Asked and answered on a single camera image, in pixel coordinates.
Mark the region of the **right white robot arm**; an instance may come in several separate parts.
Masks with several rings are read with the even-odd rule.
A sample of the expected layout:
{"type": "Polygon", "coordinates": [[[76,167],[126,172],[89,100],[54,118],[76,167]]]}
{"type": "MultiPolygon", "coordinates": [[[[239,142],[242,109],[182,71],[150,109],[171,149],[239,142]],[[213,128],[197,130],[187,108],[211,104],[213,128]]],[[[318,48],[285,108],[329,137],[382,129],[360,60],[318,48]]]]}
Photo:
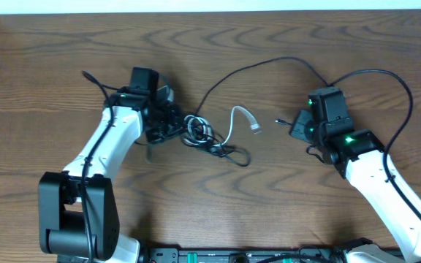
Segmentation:
{"type": "Polygon", "coordinates": [[[290,135],[319,150],[368,201],[398,244],[405,262],[421,262],[421,199],[402,178],[385,146],[368,129],[356,130],[343,92],[335,86],[312,91],[290,135]]]}

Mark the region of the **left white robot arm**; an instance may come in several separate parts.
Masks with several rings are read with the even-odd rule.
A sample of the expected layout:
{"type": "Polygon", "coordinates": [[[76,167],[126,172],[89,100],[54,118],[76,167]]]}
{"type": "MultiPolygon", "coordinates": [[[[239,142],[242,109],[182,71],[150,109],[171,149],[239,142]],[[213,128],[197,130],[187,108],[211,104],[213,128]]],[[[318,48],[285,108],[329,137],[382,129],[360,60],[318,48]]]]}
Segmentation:
{"type": "Polygon", "coordinates": [[[113,182],[141,136],[149,144],[178,136],[180,107],[170,85],[149,68],[133,68],[120,88],[82,75],[105,97],[102,117],[73,161],[39,181],[39,246],[57,262],[149,262],[147,247],[121,234],[113,182]]]}

